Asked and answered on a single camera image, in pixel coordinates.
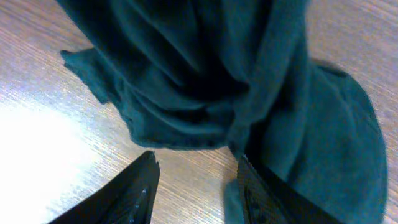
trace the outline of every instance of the wooden surface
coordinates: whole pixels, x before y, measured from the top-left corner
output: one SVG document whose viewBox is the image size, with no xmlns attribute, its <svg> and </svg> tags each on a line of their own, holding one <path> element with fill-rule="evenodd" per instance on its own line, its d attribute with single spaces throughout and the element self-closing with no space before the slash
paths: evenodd
<svg viewBox="0 0 398 224">
<path fill-rule="evenodd" d="M 314 57 L 337 63 L 370 94 L 388 146 L 385 222 L 398 223 L 398 2 L 314 0 L 308 34 Z M 90 46 L 55 1 L 0 1 L 3 223 L 50 221 L 147 150 L 62 66 L 59 50 Z M 222 188 L 236 170 L 228 149 L 156 156 L 152 222 L 223 223 Z"/>
</svg>

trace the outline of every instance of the green cloth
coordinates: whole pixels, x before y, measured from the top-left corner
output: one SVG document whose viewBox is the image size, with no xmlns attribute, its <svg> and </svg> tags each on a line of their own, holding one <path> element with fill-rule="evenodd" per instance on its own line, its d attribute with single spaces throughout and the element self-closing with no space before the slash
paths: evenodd
<svg viewBox="0 0 398 224">
<path fill-rule="evenodd" d="M 337 219 L 381 222 L 376 116 L 349 75 L 310 61 L 306 0 L 58 2 L 95 46 L 65 66 L 135 143 L 255 154 Z"/>
</svg>

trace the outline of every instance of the garment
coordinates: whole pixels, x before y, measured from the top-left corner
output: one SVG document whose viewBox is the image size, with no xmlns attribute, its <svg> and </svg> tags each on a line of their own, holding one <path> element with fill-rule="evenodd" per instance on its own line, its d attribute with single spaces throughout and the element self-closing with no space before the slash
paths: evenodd
<svg viewBox="0 0 398 224">
<path fill-rule="evenodd" d="M 58 0 L 93 49 L 62 52 L 131 139 L 255 154 L 345 223 L 381 222 L 385 144 L 345 72 L 315 65 L 306 0 Z"/>
</svg>

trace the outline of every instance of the fabric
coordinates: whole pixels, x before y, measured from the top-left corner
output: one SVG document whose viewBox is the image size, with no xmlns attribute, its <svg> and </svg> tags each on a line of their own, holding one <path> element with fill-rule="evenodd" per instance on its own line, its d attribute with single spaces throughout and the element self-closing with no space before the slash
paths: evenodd
<svg viewBox="0 0 398 224">
<path fill-rule="evenodd" d="M 376 115 L 348 74 L 309 59 L 305 0 L 58 2 L 95 46 L 65 66 L 135 143 L 255 154 L 337 219 L 381 222 Z"/>
</svg>

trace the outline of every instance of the wood grain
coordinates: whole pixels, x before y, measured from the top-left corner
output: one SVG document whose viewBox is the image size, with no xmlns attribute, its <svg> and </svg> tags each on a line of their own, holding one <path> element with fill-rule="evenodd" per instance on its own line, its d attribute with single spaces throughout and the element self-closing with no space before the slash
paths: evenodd
<svg viewBox="0 0 398 224">
<path fill-rule="evenodd" d="M 386 223 L 398 223 L 397 22 L 395 0 L 316 0 L 308 13 L 311 54 L 352 73 L 376 107 L 388 146 Z M 131 142 L 112 105 L 99 104 L 62 66 L 59 50 L 87 47 L 55 1 L 0 1 L 5 223 L 50 221 L 147 150 Z M 156 156 L 162 173 L 152 222 L 223 223 L 222 188 L 236 175 L 228 149 Z"/>
</svg>

